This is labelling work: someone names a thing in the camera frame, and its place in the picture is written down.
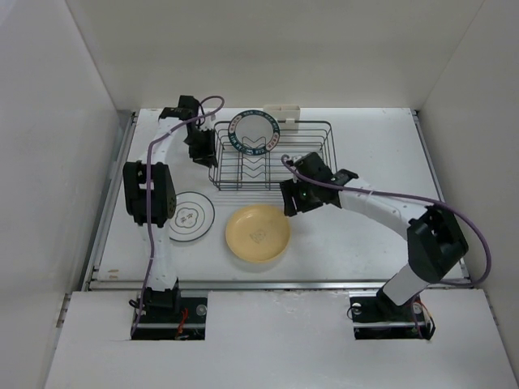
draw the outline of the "white plate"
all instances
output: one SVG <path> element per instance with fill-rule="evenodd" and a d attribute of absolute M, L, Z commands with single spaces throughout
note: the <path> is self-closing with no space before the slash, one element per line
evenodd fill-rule
<path fill-rule="evenodd" d="M 280 128 L 276 119 L 264 111 L 248 109 L 236 115 L 229 124 L 229 141 L 249 156 L 270 152 L 279 142 Z"/>
<path fill-rule="evenodd" d="M 214 221 L 214 206 L 201 193 L 177 194 L 177 209 L 169 221 L 169 237 L 177 242 L 191 242 L 202 237 Z"/>

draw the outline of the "white table surface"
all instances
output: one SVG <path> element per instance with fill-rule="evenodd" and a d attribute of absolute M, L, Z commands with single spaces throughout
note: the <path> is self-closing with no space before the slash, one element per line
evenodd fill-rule
<path fill-rule="evenodd" d="M 230 120 L 243 109 L 224 109 L 217 120 Z M 143 109 L 128 160 L 138 159 L 157 129 L 159 109 Z M 328 120 L 335 138 L 337 167 L 352 170 L 381 190 L 437 199 L 434 182 L 409 109 L 303 109 L 302 120 Z M 182 142 L 186 130 L 174 135 L 168 160 L 177 193 L 207 195 L 216 208 L 214 225 L 197 241 L 172 242 L 181 280 L 386 280 L 407 262 L 407 245 L 393 231 L 353 212 L 325 206 L 290 218 L 292 240 L 284 256 L 268 266 L 237 259 L 225 243 L 231 214 L 250 203 L 282 207 L 281 193 L 219 192 L 208 170 L 195 165 Z M 144 278 L 148 248 L 127 215 L 122 187 L 111 221 L 97 279 L 139 281 Z M 462 278 L 456 266 L 448 278 Z"/>
<path fill-rule="evenodd" d="M 355 340 L 345 292 L 209 294 L 204 341 L 130 341 L 132 292 L 74 293 L 46 389 L 512 389 L 481 290 L 427 290 L 425 340 Z"/>

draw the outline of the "cable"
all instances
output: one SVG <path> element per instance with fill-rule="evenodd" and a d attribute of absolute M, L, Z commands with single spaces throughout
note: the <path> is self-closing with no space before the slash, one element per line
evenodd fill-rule
<path fill-rule="evenodd" d="M 431 330 L 429 331 L 429 336 L 432 337 L 435 332 L 436 332 L 436 323 L 435 323 L 435 320 L 432 318 L 432 314 L 431 312 L 429 312 L 429 310 L 427 309 L 427 307 L 422 303 L 420 302 L 420 305 L 422 306 L 422 308 L 427 312 L 427 314 L 429 315 L 429 320 L 431 321 Z"/>
<path fill-rule="evenodd" d="M 472 288 L 472 287 L 476 286 L 477 284 L 481 284 L 484 280 L 487 279 L 488 275 L 490 274 L 490 271 L 492 269 L 492 254 L 490 252 L 490 246 L 488 245 L 487 239 L 484 237 L 483 233 L 478 228 L 478 226 L 471 219 L 469 219 L 468 216 L 466 216 L 465 214 L 463 214 L 463 213 L 459 212 L 458 210 L 454 209 L 450 205 L 444 203 L 443 201 L 439 201 L 439 200 L 436 200 L 436 199 L 430 199 L 428 197 L 423 197 L 423 196 L 417 196 L 417 195 L 414 195 L 414 194 L 403 194 L 403 193 L 383 192 L 383 191 L 380 191 L 380 190 L 366 190 L 366 189 L 359 189 L 359 188 L 349 188 L 347 186 L 339 186 L 339 185 L 327 184 L 325 182 L 319 182 L 319 181 L 316 181 L 316 180 L 312 180 L 311 178 L 302 175 L 296 169 L 293 169 L 292 166 L 290 166 L 287 163 L 287 160 L 289 158 L 290 157 L 287 156 L 286 154 L 281 156 L 282 164 L 288 170 L 290 170 L 290 172 L 292 172 L 292 174 L 295 177 L 299 178 L 302 181 L 311 183 L 313 185 L 322 186 L 323 188 L 334 189 L 334 190 L 345 190 L 345 191 L 349 191 L 349 192 L 358 192 L 358 193 L 363 193 L 365 195 L 376 195 L 376 196 L 382 196 L 382 197 L 397 197 L 397 198 L 400 198 L 400 199 L 417 200 L 417 201 L 422 201 L 424 203 L 435 204 L 438 207 L 441 207 L 441 208 L 443 208 L 443 209 L 445 209 L 445 210 L 447 210 L 449 212 L 452 212 L 454 215 L 458 216 L 460 219 L 465 221 L 467 223 L 467 225 L 478 236 L 478 239 L 481 242 L 481 244 L 483 245 L 483 249 L 485 251 L 485 257 L 486 257 L 486 260 L 487 260 L 487 265 L 486 265 L 485 272 L 483 273 L 483 275 L 481 277 L 479 277 L 476 281 L 470 281 L 470 282 L 467 282 L 467 283 L 451 282 L 451 281 L 441 281 L 440 283 L 444 284 L 444 285 L 449 285 L 449 286 L 457 286 L 457 287 L 462 287 L 462 288 Z"/>
<path fill-rule="evenodd" d="M 202 103 L 200 103 L 200 112 L 202 113 L 202 116 L 205 115 L 205 112 L 204 112 L 204 107 L 202 106 Z M 204 118 L 204 121 L 202 122 L 202 119 L 198 119 L 196 121 L 196 126 L 200 129 L 200 127 L 205 123 L 205 118 Z"/>
<path fill-rule="evenodd" d="M 414 303 L 416 302 L 417 298 L 418 298 L 418 294 L 414 295 L 414 297 L 411 299 L 411 315 L 413 316 L 414 327 L 416 328 L 416 331 L 418 332 L 418 338 L 423 339 L 422 330 L 420 329 L 420 324 L 418 323 L 418 318 L 416 317 L 416 314 L 414 313 Z"/>
<path fill-rule="evenodd" d="M 186 320 L 187 320 L 188 316 L 189 316 L 189 311 L 187 310 L 187 308 L 185 308 L 182 311 L 182 321 L 178 324 L 177 335 L 175 335 L 175 339 L 178 338 L 178 336 L 180 334 L 182 334 L 182 332 L 184 331 L 184 324 L 186 323 Z"/>
<path fill-rule="evenodd" d="M 139 325 L 140 318 L 143 313 L 143 307 L 144 307 L 144 292 L 146 291 L 146 284 L 148 283 L 148 277 L 149 273 L 152 270 L 152 263 L 153 259 L 155 258 L 155 241 L 153 240 L 153 231 L 152 231 L 152 151 L 153 146 L 155 146 L 157 143 L 162 142 L 164 139 L 169 137 L 171 134 L 173 134 L 176 130 L 181 128 L 182 126 L 185 126 L 187 124 L 196 122 L 203 118 L 208 118 L 209 116 L 214 115 L 218 111 L 220 111 L 224 104 L 225 99 L 222 96 L 209 96 L 202 100 L 200 103 L 204 103 L 205 101 L 212 100 L 212 99 L 218 99 L 220 100 L 220 105 L 215 108 L 213 111 L 204 113 L 203 115 L 196 116 L 194 118 L 188 119 L 185 122 L 180 122 L 176 126 L 174 126 L 171 130 L 169 130 L 167 133 L 162 135 L 161 137 L 154 139 L 149 145 L 148 145 L 148 155 L 146 156 L 146 225 L 148 226 L 148 236 L 149 236 L 149 244 L 150 244 L 150 255 L 149 255 L 149 262 L 148 262 L 148 269 L 146 269 L 146 274 L 144 276 L 144 282 L 143 287 L 140 290 L 140 300 L 139 300 L 139 311 L 137 312 L 137 318 L 135 319 L 135 324 L 133 328 L 131 329 L 131 336 L 135 333 L 135 330 L 137 329 L 137 326 Z"/>

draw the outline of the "white panel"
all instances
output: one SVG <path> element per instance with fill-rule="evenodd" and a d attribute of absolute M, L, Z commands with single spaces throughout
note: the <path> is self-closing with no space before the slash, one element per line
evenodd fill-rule
<path fill-rule="evenodd" d="M 485 284 L 519 373 L 519 2 L 486 0 L 421 119 L 447 199 L 483 228 L 494 254 Z M 474 236 L 468 265 L 483 270 Z"/>
<path fill-rule="evenodd" d="M 68 2 L 119 108 L 417 108 L 482 0 Z"/>
<path fill-rule="evenodd" d="M 517 389 L 482 291 L 424 292 L 430 343 L 355 340 L 345 292 L 211 293 L 205 341 L 129 341 L 133 296 L 73 295 L 47 389 Z"/>
<path fill-rule="evenodd" d="M 58 311 L 77 282 L 118 119 L 65 2 L 5 6 L 0 387 L 30 389 L 43 384 Z"/>
<path fill-rule="evenodd" d="M 224 109 L 218 120 L 230 120 L 241 109 Z M 143 110 L 135 129 L 129 160 L 137 160 L 157 131 L 160 110 Z M 303 109 L 303 120 L 329 120 L 337 167 L 349 169 L 381 190 L 436 197 L 426 157 L 409 109 Z M 208 170 L 193 164 L 182 142 L 185 130 L 173 135 L 170 166 L 175 190 L 199 191 L 216 208 L 215 221 L 194 242 L 173 242 L 181 280 L 387 280 L 407 263 L 407 245 L 399 235 L 365 216 L 332 205 L 290 218 L 290 247 L 268 265 L 245 263 L 225 243 L 225 226 L 233 212 L 252 203 L 282 207 L 281 192 L 218 192 Z M 97 279 L 142 280 L 149 250 L 127 214 L 121 187 Z M 455 267 L 448 275 L 462 278 Z"/>

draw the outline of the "red wire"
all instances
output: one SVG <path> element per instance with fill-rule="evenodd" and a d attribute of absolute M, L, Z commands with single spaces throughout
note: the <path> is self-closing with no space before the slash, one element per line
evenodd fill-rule
<path fill-rule="evenodd" d="M 189 311 L 187 310 L 187 308 L 185 308 L 183 311 L 182 311 L 182 321 L 179 323 L 178 327 L 177 327 L 177 335 L 175 335 L 175 337 L 179 336 L 180 334 L 182 334 L 182 331 L 183 331 L 183 327 L 184 327 L 184 323 L 186 322 L 187 320 L 187 316 L 189 315 Z"/>

